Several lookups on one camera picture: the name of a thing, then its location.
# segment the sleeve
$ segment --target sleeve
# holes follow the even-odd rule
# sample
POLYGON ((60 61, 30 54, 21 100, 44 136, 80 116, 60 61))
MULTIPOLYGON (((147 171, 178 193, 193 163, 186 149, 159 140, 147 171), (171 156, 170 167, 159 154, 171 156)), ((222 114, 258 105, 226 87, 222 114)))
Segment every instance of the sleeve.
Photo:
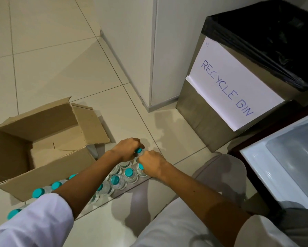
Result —
POLYGON ((266 217, 254 215, 240 229, 234 247, 299 247, 266 217))
POLYGON ((58 194, 45 194, 0 226, 0 247, 60 247, 73 224, 67 202, 58 194))

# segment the clear plastic bottle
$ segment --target clear plastic bottle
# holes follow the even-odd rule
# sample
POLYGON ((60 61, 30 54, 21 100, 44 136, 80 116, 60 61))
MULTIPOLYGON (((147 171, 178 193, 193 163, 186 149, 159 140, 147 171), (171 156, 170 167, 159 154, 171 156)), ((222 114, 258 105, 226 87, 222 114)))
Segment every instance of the clear plastic bottle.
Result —
POLYGON ((111 187, 110 183, 106 180, 103 181, 103 183, 99 186, 97 193, 101 196, 103 195, 111 195, 113 193, 114 189, 111 187))
POLYGON ((70 175, 70 176, 69 176, 69 179, 74 178, 77 174, 78 174, 78 173, 70 175))
POLYGON ((54 190, 58 189, 59 187, 62 186, 63 183, 65 183, 65 182, 67 182, 67 181, 68 181, 67 179, 62 179, 62 180, 60 180, 60 181, 54 182, 54 183, 51 185, 52 190, 54 191, 54 190))
POLYGON ((137 165, 137 173, 142 178, 148 176, 146 173, 144 173, 144 166, 142 164, 140 164, 140 163, 137 165))
POLYGON ((131 161, 119 163, 119 166, 120 166, 122 169, 127 169, 127 168, 129 168, 131 165, 132 165, 131 161))
POLYGON ((110 175, 116 175, 116 174, 121 174, 122 169, 119 165, 115 166, 113 170, 109 173, 110 175))
POLYGON ((139 158, 141 155, 144 154, 144 151, 143 151, 141 148, 138 148, 138 149, 135 150, 135 153, 137 153, 138 156, 136 156, 136 157, 134 158, 134 161, 137 162, 137 163, 139 163, 138 158, 139 158))
POLYGON ((17 215, 19 212, 21 212, 24 208, 26 208, 29 204, 25 204, 24 206, 21 206, 18 209, 14 209, 8 213, 8 216, 6 217, 8 220, 13 218, 15 215, 17 215))
POLYGON ((97 202, 100 198, 100 195, 96 192, 92 198, 90 199, 90 201, 88 202, 88 204, 94 204, 95 202, 97 202))
POLYGON ((50 193, 52 191, 52 188, 50 185, 44 186, 43 188, 37 188, 33 191, 33 198, 38 199, 40 196, 50 193))
POLYGON ((138 174, 132 168, 125 169, 124 177, 125 177, 125 181, 130 184, 134 184, 135 182, 138 181, 138 174))
POLYGON ((111 186, 115 190, 123 190, 127 186, 127 182, 122 175, 116 174, 111 177, 111 186))

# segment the white paper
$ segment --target white paper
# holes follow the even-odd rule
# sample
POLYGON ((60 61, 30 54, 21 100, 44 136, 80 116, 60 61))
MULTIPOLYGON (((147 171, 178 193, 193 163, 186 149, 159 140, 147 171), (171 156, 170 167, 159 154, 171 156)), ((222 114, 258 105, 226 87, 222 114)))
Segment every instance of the white paper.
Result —
POLYGON ((233 131, 284 101, 208 37, 186 80, 233 131))

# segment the floor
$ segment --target floor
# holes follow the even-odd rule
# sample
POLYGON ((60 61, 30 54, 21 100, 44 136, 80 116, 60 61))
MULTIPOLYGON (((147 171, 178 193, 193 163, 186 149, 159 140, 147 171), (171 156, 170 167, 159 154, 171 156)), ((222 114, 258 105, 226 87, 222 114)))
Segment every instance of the floor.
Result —
MULTIPOLYGON (((113 142, 105 150, 137 137, 189 175, 215 155, 176 103, 146 112, 100 37, 92 0, 0 0, 0 123, 68 96, 94 108, 113 142)), ((64 246, 129 246, 174 195, 152 178, 142 180, 76 220, 64 246)), ((0 224, 22 204, 0 190, 0 224)))

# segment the person's right hand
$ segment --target person's right hand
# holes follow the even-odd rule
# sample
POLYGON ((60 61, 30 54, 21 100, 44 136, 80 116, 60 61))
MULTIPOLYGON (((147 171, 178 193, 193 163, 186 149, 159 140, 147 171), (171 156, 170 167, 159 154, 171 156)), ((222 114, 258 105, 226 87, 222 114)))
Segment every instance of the person's right hand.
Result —
POLYGON ((163 169, 171 165, 159 152, 154 150, 145 151, 138 160, 144 167, 144 173, 158 179, 162 177, 163 169))

